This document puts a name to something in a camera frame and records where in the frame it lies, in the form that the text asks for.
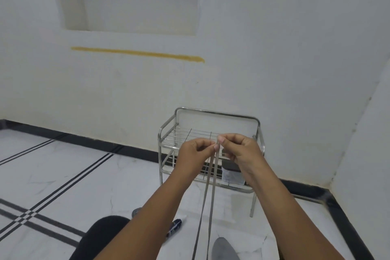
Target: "fingernail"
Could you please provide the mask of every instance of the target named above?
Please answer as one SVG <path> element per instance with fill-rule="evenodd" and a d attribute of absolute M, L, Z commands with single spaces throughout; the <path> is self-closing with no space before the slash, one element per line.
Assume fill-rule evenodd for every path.
<path fill-rule="evenodd" d="M 218 140 L 219 144 L 222 144 L 224 142 L 225 138 L 222 136 L 218 136 L 217 140 Z"/>

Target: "forearm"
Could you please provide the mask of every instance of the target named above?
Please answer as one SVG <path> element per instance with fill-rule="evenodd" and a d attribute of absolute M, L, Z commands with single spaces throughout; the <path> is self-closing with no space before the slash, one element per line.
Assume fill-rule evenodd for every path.
<path fill-rule="evenodd" d="M 286 260 L 343 259 L 266 163 L 253 169 L 253 188 Z"/>
<path fill-rule="evenodd" d="M 95 260 L 154 260 L 188 183 L 174 172 Z"/>

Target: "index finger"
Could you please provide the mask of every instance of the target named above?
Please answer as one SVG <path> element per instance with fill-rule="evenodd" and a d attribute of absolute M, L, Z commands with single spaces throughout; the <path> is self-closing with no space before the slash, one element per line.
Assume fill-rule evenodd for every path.
<path fill-rule="evenodd" d="M 241 145 L 242 142 L 248 138 L 247 136 L 236 134 L 236 133 L 229 133 L 229 134 L 220 134 L 220 136 L 228 139 L 229 141 L 232 141 L 233 143 L 236 143 L 238 145 Z"/>
<path fill-rule="evenodd" d="M 202 147 L 208 147 L 210 145 L 215 144 L 215 141 L 210 140 L 210 139 L 206 139 L 206 138 L 197 138 L 197 139 L 193 139 L 191 141 L 196 144 L 196 149 L 199 149 Z"/>

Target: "black baseboard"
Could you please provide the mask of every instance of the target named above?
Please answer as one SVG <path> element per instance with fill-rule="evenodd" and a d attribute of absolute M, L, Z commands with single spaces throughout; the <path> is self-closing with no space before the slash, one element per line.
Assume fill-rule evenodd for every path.
<path fill-rule="evenodd" d="M 38 135 L 48 139 L 61 139 L 61 142 L 67 142 L 106 152 L 111 152 L 114 148 L 118 146 L 118 144 L 111 142 L 90 139 L 87 137 L 81 137 L 73 134 L 64 134 L 63 132 L 44 129 L 41 127 L 35 127 L 33 125 L 22 124 L 9 120 L 0 120 L 0 130 L 1 129 L 12 129 L 19 132 Z M 137 147 L 123 146 L 123 148 L 120 149 L 116 154 L 158 163 L 158 152 L 140 149 Z M 219 166 L 217 169 L 217 176 L 220 175 L 222 175 L 222 169 Z M 374 259 L 368 248 L 365 246 L 362 239 L 359 237 L 358 233 L 352 226 L 352 224 L 349 222 L 347 216 L 337 203 L 334 196 L 332 195 L 332 193 L 330 193 L 329 189 L 289 180 L 281 179 L 281 181 L 291 194 L 301 196 L 307 199 L 316 200 L 324 203 L 327 206 L 330 215 L 332 216 L 335 224 L 337 225 L 341 235 L 344 237 L 344 240 L 346 241 L 349 249 L 351 250 L 351 253 L 356 260 Z"/>

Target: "gray shoe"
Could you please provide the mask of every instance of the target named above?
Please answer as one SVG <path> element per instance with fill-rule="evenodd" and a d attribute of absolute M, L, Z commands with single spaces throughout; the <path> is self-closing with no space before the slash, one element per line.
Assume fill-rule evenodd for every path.
<path fill-rule="evenodd" d="M 212 260 L 240 260 L 236 251 L 224 237 L 219 237 L 214 242 L 211 251 Z"/>

